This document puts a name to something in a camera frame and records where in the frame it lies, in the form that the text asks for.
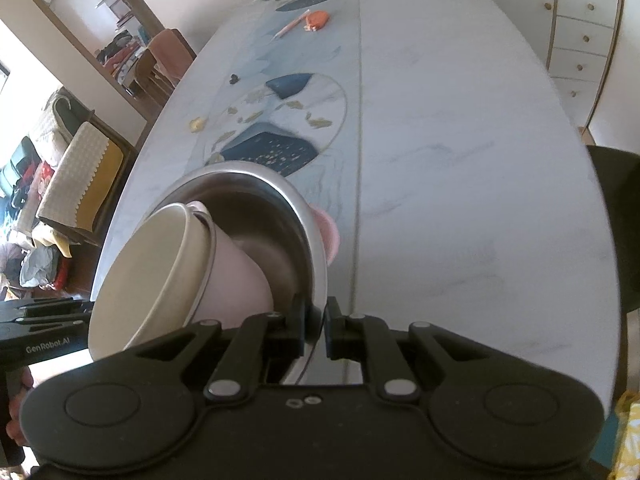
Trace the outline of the person's left hand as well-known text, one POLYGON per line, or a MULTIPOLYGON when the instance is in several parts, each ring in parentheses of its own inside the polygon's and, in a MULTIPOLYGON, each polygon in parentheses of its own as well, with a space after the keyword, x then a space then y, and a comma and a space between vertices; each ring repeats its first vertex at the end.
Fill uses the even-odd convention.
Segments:
POLYGON ((6 424, 6 434, 18 446, 24 448, 27 445, 27 439, 24 436, 20 419, 24 400, 34 388, 34 378, 28 367, 23 367, 21 372, 20 390, 9 400, 10 420, 6 424))

